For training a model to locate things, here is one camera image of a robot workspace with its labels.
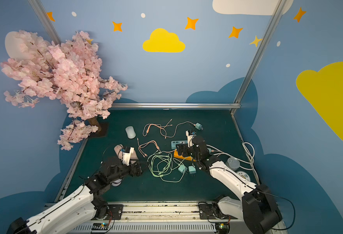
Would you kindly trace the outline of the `pale green wireless mouse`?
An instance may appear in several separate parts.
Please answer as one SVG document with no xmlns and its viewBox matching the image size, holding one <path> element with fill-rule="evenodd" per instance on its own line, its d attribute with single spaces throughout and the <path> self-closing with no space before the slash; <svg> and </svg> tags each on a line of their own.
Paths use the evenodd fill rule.
<svg viewBox="0 0 343 234">
<path fill-rule="evenodd" d="M 135 132 L 133 126 L 126 127 L 125 131 L 126 131 L 127 137 L 129 139 L 134 139 L 136 137 L 136 132 Z"/>
</svg>

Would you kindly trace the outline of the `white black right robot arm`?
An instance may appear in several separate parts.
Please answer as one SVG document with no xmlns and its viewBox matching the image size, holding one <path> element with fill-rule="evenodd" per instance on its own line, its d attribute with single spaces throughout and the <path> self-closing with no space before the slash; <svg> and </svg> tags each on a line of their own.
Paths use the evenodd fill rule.
<svg viewBox="0 0 343 234">
<path fill-rule="evenodd" d="M 222 152 L 208 146 L 205 140 L 196 136 L 185 144 L 176 145 L 178 155 L 191 157 L 201 171 L 210 174 L 238 199 L 224 197 L 217 202 L 222 214 L 245 222 L 253 234 L 265 234 L 283 220 L 278 205 L 270 189 L 244 179 L 219 158 Z"/>
</svg>

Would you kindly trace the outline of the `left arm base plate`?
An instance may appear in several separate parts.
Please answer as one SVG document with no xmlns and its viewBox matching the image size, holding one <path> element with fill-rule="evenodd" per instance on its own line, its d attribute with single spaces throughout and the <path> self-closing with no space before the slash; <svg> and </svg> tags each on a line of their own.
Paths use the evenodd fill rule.
<svg viewBox="0 0 343 234">
<path fill-rule="evenodd" d="M 96 211 L 95 219 L 97 220 L 121 220 L 124 205 L 108 204 Z"/>
</svg>

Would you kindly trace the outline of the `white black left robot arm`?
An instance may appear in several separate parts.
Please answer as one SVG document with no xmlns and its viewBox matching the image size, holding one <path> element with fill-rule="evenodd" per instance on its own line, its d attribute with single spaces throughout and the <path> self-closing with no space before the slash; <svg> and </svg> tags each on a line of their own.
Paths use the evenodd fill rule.
<svg viewBox="0 0 343 234">
<path fill-rule="evenodd" d="M 100 169 L 73 193 L 45 211 L 24 220 L 18 218 L 7 230 L 8 234 L 66 234 L 93 218 L 103 219 L 110 212 L 102 199 L 111 184 L 125 176 L 141 176 L 139 161 L 124 164 L 118 157 L 110 157 Z"/>
</svg>

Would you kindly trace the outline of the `teal charger with green cable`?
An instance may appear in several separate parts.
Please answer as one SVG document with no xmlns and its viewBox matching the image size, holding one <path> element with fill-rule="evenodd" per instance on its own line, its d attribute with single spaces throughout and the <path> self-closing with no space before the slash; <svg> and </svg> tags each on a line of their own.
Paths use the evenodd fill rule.
<svg viewBox="0 0 343 234">
<path fill-rule="evenodd" d="M 187 167 L 184 164 L 180 164 L 179 167 L 178 167 L 178 171 L 181 174 L 185 174 L 187 172 Z"/>
</svg>

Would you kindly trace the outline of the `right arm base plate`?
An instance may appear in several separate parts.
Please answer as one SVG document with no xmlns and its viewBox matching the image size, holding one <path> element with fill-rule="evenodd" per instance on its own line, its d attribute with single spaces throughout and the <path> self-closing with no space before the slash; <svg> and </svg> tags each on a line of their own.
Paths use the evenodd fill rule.
<svg viewBox="0 0 343 234">
<path fill-rule="evenodd" d="M 199 216 L 202 220 L 219 220 L 219 219 L 237 219 L 233 216 L 223 214 L 218 208 L 217 203 L 199 202 L 197 204 L 199 209 Z"/>
</svg>

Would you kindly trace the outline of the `pink wireless mouse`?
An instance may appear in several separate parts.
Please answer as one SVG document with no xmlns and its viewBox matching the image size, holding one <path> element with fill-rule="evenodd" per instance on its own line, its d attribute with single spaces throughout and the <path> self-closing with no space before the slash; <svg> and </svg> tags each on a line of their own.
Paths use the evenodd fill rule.
<svg viewBox="0 0 343 234">
<path fill-rule="evenodd" d="M 137 154 L 136 154 L 136 151 L 133 151 L 132 153 L 131 153 L 131 157 L 130 157 L 130 161 L 131 162 L 134 162 L 134 161 L 138 161 L 139 159 L 138 159 L 138 156 L 137 156 Z"/>
<path fill-rule="evenodd" d="M 117 157 L 119 159 L 122 159 L 122 155 L 123 155 L 123 145 L 122 144 L 119 144 L 117 146 L 114 147 L 114 151 L 117 155 Z"/>
</svg>

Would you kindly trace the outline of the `lilac wireless mouse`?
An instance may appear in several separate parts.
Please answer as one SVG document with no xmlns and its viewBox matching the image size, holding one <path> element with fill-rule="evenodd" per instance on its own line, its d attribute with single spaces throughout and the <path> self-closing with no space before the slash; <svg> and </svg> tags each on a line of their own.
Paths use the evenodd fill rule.
<svg viewBox="0 0 343 234">
<path fill-rule="evenodd" d="M 112 186 L 117 187 L 122 183 L 122 179 L 117 179 L 111 183 Z"/>
</svg>

